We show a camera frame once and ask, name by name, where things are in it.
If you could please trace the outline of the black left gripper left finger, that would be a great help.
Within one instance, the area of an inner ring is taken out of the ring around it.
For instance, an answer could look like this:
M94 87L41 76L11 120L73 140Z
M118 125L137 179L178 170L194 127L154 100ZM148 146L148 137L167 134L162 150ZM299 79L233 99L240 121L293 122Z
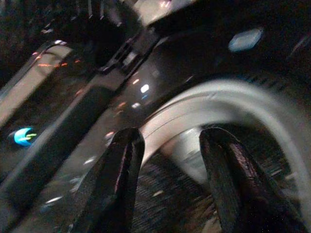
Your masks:
M129 233L145 143L137 128L117 132L101 157L95 186L73 233Z

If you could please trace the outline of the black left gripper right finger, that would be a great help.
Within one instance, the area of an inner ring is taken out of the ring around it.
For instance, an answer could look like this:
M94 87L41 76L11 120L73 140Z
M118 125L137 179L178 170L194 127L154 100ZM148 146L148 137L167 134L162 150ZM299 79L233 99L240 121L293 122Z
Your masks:
M297 210L240 140L221 128L199 135L210 192L224 233L305 233Z

